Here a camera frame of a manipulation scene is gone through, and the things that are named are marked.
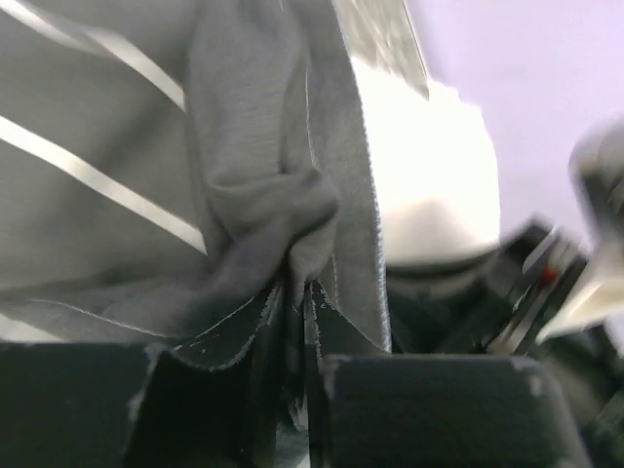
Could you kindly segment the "blue-grey pillowcase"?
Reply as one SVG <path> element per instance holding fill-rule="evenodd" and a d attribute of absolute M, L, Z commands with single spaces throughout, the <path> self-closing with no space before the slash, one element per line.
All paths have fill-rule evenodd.
<path fill-rule="evenodd" d="M 315 287 L 385 350 L 379 230 L 332 2 L 2 3 L 2 293 L 184 340 Z"/>

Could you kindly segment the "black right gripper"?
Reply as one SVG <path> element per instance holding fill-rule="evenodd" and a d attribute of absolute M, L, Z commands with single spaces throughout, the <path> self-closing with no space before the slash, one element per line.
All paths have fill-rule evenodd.
<path fill-rule="evenodd" d="M 623 464 L 623 359 L 605 326 L 543 343 L 540 329 L 588 264 L 567 236 L 533 221 L 500 247 L 451 265 L 386 271 L 399 354 L 530 357 L 562 385 L 597 467 Z"/>

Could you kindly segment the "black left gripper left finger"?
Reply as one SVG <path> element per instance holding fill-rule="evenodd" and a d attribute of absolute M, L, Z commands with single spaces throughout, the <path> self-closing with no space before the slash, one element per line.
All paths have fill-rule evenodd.
<path fill-rule="evenodd" d="M 2 465 L 272 466 L 284 297 L 144 284 L 4 302 Z"/>

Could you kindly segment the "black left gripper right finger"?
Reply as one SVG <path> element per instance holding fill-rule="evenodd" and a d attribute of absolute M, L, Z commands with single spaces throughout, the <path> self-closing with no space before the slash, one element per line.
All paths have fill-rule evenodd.
<path fill-rule="evenodd" d="M 382 353 L 318 283 L 304 302 L 314 467 L 588 467 L 563 392 L 525 358 Z"/>

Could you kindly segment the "white pillow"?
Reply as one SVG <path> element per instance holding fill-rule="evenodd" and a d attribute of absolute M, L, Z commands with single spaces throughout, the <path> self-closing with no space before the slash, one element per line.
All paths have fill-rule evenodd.
<path fill-rule="evenodd" d="M 497 159 L 481 109 L 428 81 L 351 60 L 389 267 L 456 263 L 498 245 Z"/>

